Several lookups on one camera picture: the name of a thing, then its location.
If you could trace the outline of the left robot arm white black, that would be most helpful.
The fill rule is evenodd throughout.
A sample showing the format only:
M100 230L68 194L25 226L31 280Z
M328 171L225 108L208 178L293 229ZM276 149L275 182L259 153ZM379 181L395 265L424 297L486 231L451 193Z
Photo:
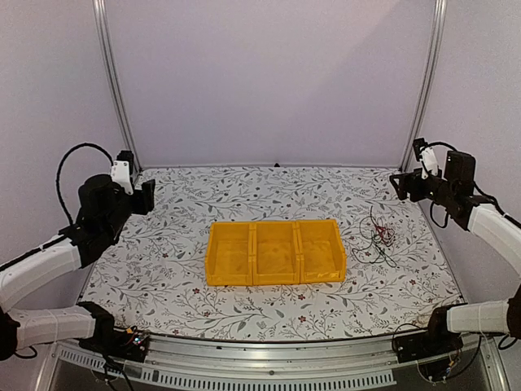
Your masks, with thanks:
M98 174L78 190L76 221L49 242L1 267L1 359L18 351L59 340L77 339L101 355L143 362L143 337L117 331L114 317L92 301L53 310L18 310L16 304L50 281L94 264L118 243L127 220L155 207L155 180L124 188L108 174Z

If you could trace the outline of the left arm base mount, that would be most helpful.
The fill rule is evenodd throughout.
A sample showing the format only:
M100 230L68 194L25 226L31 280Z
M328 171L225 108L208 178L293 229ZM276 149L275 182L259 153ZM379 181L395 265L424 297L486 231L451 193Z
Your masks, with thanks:
M132 362L144 362L148 353L151 333L149 330L138 330L135 326L125 330L97 332L88 339L80 339L82 349Z

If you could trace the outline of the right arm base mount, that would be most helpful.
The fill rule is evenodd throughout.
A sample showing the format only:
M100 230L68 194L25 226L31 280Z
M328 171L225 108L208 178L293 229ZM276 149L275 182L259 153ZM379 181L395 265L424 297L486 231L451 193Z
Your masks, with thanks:
M392 349L399 363L448 354L462 347L460 335L448 331L426 330L392 338Z

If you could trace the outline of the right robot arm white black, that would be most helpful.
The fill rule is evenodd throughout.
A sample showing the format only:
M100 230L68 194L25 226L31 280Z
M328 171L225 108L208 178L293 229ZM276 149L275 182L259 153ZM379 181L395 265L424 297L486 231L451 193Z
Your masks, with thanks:
M393 174L390 182L400 200L430 200L445 209L448 219L482 239L520 272L520 224L498 206L497 199L480 191L474 180L475 158L450 150L444 169L430 146L417 154L421 167ZM520 338L520 292L502 301L443 306L433 311L421 348L437 355L463 332L505 334Z

